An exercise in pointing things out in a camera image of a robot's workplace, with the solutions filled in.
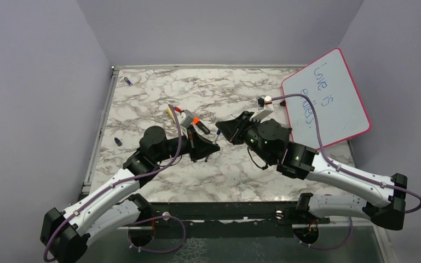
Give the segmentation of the thin white blue pen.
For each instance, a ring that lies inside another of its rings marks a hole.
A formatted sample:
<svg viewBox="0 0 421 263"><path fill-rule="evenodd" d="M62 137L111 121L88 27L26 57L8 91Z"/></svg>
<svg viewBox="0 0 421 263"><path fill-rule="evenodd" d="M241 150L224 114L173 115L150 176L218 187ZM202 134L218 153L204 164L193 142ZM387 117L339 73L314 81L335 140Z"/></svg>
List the thin white blue pen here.
<svg viewBox="0 0 421 263"><path fill-rule="evenodd" d="M217 144L217 140L219 138L220 133L221 133L221 131L218 129L216 134L215 134L215 137L213 139L213 142L212 142L213 144Z"/></svg>

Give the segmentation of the yellow marker pen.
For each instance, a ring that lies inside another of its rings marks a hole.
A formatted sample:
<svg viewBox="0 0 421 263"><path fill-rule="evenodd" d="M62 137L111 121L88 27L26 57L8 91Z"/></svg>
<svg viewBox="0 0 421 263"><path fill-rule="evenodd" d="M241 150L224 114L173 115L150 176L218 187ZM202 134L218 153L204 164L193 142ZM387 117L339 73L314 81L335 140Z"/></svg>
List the yellow marker pen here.
<svg viewBox="0 0 421 263"><path fill-rule="evenodd" d="M168 106L168 107L167 107L167 113L168 113L168 115L169 115L171 118L173 118L173 117L174 117L174 108L173 108L173 107Z"/></svg>

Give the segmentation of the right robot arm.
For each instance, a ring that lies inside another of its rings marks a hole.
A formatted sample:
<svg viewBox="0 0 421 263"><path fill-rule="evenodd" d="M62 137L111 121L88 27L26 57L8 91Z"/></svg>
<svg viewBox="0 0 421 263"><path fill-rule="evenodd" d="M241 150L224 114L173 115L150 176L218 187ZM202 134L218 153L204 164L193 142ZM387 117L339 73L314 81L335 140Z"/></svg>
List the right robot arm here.
<svg viewBox="0 0 421 263"><path fill-rule="evenodd" d="M282 175L307 179L349 192L347 196L302 195L294 208L302 223L325 216L351 216L369 219L389 230L401 230L405 219L404 190L407 177L372 174L327 158L314 148L290 141L289 129L274 119L252 121L251 112L216 123L221 134L233 145L245 144Z"/></svg>

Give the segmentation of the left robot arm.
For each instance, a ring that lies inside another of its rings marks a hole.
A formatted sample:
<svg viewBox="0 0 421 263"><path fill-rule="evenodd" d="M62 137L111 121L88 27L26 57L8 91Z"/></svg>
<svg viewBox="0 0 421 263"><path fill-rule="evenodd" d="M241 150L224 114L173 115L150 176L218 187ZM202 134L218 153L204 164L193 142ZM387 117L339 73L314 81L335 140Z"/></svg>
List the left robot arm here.
<svg viewBox="0 0 421 263"><path fill-rule="evenodd" d="M84 199L58 211L49 210L43 219L43 258L51 262L76 262L87 248L109 232L131 222L143 225L150 218L149 203L135 192L163 169L159 162L173 163L181 155L192 161L203 159L220 147L193 128L168 139L162 127L151 126L139 141L139 148L117 173Z"/></svg>

